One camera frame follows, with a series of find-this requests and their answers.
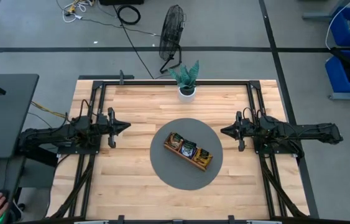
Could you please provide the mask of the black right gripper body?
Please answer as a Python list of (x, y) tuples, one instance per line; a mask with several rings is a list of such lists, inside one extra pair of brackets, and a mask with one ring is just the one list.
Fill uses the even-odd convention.
[(250, 137), (252, 123), (249, 118), (245, 118), (240, 111), (236, 113), (236, 129), (237, 129), (237, 139), (239, 141), (239, 151), (243, 152), (245, 150), (244, 137)]

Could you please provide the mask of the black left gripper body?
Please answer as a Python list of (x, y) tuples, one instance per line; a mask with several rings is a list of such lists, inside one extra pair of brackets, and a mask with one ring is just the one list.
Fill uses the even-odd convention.
[(108, 108), (107, 116), (104, 116), (104, 115), (101, 116), (101, 124), (104, 126), (104, 132), (106, 134), (109, 134), (108, 145), (110, 148), (116, 147), (116, 142), (114, 140), (114, 131), (115, 131), (114, 119), (115, 119), (115, 112), (111, 107)]

